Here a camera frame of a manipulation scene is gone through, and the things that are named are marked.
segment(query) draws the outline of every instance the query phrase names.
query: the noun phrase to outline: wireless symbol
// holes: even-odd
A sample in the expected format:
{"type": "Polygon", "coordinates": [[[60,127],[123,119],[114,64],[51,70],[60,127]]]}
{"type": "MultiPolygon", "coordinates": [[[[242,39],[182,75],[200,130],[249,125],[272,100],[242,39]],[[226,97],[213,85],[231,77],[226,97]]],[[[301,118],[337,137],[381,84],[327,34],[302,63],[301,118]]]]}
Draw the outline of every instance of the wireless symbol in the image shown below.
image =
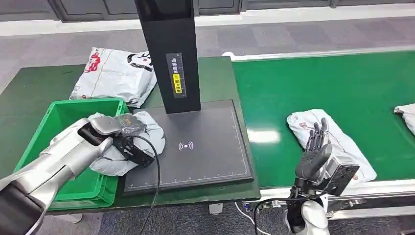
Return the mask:
{"type": "Polygon", "coordinates": [[[194,145],[193,142],[190,141],[187,144],[183,144],[182,142],[179,143],[179,150],[182,151],[183,149],[187,148],[187,149],[193,149],[194,145]]]}

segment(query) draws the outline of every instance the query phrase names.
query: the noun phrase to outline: table leg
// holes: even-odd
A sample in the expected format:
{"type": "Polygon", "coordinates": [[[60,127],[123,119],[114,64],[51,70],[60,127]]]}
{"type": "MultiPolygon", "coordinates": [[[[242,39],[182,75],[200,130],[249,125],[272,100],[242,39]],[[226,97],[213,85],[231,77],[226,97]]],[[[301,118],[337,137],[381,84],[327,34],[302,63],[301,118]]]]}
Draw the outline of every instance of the table leg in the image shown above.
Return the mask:
{"type": "Polygon", "coordinates": [[[79,221],[81,221],[82,214],[63,214],[63,215],[54,215],[54,217],[76,224],[79,221]]]}
{"type": "Polygon", "coordinates": [[[209,204],[209,213],[219,215],[222,213],[223,203],[209,204]]]}

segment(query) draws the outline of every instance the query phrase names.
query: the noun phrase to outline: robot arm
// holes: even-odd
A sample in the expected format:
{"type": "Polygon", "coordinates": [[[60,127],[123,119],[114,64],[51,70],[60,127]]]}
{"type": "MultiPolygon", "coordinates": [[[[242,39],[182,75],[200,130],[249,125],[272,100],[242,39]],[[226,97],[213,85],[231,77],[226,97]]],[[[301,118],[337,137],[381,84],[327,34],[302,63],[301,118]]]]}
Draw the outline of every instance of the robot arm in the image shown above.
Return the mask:
{"type": "MultiPolygon", "coordinates": [[[[323,118],[319,128],[314,123],[310,131],[305,152],[296,167],[296,179],[290,198],[307,198],[325,192],[340,196],[359,169],[356,164],[335,164],[329,161],[332,152],[330,143],[324,145],[327,122],[323,118]]],[[[329,235],[328,220],[321,198],[313,200],[287,201],[284,212],[285,223],[296,235],[329,235]]]]}
{"type": "Polygon", "coordinates": [[[37,231],[58,190],[79,176],[121,132],[108,116],[80,119],[50,141],[39,157],[0,180],[0,234],[37,231]]]}

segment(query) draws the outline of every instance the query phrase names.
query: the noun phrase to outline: green plastic crate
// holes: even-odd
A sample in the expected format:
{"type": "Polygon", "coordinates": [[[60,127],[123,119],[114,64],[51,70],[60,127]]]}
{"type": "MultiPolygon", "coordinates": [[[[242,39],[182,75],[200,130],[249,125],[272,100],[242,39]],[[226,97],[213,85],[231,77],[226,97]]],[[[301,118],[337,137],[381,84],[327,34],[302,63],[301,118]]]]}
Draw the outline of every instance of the green plastic crate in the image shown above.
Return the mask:
{"type": "MultiPolygon", "coordinates": [[[[50,140],[81,118],[94,113],[116,116],[128,112],[122,99],[83,99],[55,101],[49,106],[38,129],[17,163],[17,171],[38,158],[50,140]]],[[[96,173],[89,168],[59,190],[50,210],[108,207],[114,202],[118,177],[96,173]]]]}

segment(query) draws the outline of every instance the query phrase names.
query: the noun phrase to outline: yellow label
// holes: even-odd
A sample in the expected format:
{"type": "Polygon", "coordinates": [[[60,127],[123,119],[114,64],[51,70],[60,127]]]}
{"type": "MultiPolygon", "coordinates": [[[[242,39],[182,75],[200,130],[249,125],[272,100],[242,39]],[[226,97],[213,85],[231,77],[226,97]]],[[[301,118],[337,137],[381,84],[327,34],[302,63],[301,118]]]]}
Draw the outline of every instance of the yellow label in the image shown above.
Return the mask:
{"type": "Polygon", "coordinates": [[[182,93],[182,84],[180,82],[180,75],[178,73],[173,74],[173,83],[174,83],[174,90],[176,94],[182,93]]]}

